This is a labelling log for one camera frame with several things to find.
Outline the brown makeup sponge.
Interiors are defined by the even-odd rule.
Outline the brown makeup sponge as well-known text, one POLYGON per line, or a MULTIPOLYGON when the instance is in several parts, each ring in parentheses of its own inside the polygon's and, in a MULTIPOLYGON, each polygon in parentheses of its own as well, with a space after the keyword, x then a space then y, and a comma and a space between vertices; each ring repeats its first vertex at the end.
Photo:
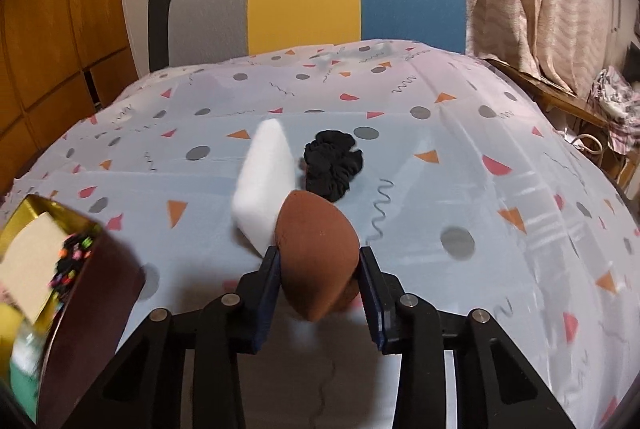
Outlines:
POLYGON ((282 289, 309 322, 348 309, 359 293, 359 238, 345 215, 318 195, 294 190, 276 225, 282 289))

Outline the white foam sponge bar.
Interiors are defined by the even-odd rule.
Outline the white foam sponge bar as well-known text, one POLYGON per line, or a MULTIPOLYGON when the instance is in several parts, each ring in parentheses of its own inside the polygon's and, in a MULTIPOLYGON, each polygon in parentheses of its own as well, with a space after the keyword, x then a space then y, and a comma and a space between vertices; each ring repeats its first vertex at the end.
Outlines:
POLYGON ((259 256, 274 243, 282 204, 296 187, 295 160, 282 124, 259 123, 231 201, 231 215, 259 256))

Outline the black scrunchie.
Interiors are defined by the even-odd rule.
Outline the black scrunchie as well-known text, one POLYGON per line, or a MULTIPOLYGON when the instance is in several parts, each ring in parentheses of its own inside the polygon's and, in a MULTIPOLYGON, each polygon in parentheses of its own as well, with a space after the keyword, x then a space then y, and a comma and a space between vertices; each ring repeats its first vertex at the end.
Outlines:
POLYGON ((363 155, 355 139, 337 130, 320 131, 305 146, 305 189, 329 202, 337 202, 362 170, 363 155))

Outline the cream knit cloth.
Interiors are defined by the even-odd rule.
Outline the cream knit cloth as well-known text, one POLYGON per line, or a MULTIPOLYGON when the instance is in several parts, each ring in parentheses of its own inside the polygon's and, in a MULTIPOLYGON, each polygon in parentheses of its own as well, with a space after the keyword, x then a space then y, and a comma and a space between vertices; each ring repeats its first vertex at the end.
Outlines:
POLYGON ((1 284, 32 324, 49 300, 49 283, 66 237, 52 215, 43 212, 16 234, 2 259, 1 284))

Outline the green silicone puff holder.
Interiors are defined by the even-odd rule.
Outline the green silicone puff holder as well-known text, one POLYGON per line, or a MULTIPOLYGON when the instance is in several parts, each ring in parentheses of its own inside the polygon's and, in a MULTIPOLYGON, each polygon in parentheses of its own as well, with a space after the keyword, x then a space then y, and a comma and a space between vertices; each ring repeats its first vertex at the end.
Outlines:
POLYGON ((26 347, 13 350, 10 385, 17 402, 29 418, 36 421, 40 385, 40 354, 37 351, 26 347))

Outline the yellow sponge block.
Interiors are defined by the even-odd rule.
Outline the yellow sponge block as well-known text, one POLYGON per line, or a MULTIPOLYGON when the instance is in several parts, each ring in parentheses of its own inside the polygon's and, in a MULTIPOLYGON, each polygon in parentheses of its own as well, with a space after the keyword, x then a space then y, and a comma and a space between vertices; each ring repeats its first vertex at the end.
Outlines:
POLYGON ((0 377, 9 380, 10 358, 24 315, 12 305, 0 303, 0 377))

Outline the patterned white tablecloth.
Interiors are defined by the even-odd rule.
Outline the patterned white tablecloth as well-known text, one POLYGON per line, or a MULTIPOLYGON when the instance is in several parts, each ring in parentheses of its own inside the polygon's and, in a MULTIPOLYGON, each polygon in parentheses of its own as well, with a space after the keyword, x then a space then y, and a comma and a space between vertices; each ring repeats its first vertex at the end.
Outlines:
POLYGON ((363 167, 338 202, 383 271, 444 311, 497 319, 579 428, 639 371, 639 227, 606 175, 480 60, 406 41, 167 68, 79 121, 13 184, 98 220, 146 284, 131 311, 196 310, 254 270, 231 215, 247 149, 280 121, 294 158, 323 130, 363 167))

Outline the gold metal tin box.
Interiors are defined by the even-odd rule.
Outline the gold metal tin box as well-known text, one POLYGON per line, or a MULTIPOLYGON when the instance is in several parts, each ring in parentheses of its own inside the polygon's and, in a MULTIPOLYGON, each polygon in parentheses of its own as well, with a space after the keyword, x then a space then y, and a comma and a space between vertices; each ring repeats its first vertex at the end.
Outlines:
POLYGON ((58 302, 50 287, 47 301, 30 316, 46 334, 41 357, 36 425, 63 426, 94 379, 115 354, 129 314, 144 284, 141 265, 131 251, 99 223, 58 202, 27 195, 1 232, 1 251, 39 215, 47 213, 66 236, 92 238, 90 256, 73 281, 70 294, 58 302))

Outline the wooden side table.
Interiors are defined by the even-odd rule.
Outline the wooden side table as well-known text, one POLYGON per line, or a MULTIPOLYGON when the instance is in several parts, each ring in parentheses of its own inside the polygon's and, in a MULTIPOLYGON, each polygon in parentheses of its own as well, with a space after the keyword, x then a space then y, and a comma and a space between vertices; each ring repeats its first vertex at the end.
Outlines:
POLYGON ((597 137, 602 143, 603 154, 593 155, 593 158, 600 161, 600 167, 623 190, 628 189, 639 167, 639 155, 633 150, 625 156, 618 155, 608 147, 608 122, 596 106, 521 72, 502 60, 488 58, 486 62, 515 82, 543 111, 557 109, 568 116, 569 122, 575 120, 578 124, 577 134, 589 133, 597 137))

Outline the grey yellow blue chair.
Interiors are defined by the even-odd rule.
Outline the grey yellow blue chair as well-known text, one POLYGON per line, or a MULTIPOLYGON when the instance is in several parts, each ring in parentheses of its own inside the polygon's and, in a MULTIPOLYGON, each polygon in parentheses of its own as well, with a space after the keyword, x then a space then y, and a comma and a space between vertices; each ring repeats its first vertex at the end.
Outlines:
POLYGON ((373 39, 462 53, 466 0, 149 0, 150 71, 373 39))

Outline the crumpled clothes pile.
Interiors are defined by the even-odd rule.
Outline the crumpled clothes pile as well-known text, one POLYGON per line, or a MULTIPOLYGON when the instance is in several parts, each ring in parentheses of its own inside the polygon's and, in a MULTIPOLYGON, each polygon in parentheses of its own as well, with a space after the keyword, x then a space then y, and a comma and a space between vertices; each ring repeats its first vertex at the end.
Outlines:
POLYGON ((594 79, 589 100, 597 105, 608 128, 608 147, 627 155, 639 146, 639 92, 614 66, 602 69, 594 79))

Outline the wooden panel cabinet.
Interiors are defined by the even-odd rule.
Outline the wooden panel cabinet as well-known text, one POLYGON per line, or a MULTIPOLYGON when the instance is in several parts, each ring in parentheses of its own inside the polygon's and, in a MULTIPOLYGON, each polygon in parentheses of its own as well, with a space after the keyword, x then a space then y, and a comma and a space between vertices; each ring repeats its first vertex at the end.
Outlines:
POLYGON ((137 77, 122 0, 1 0, 1 188, 137 77))

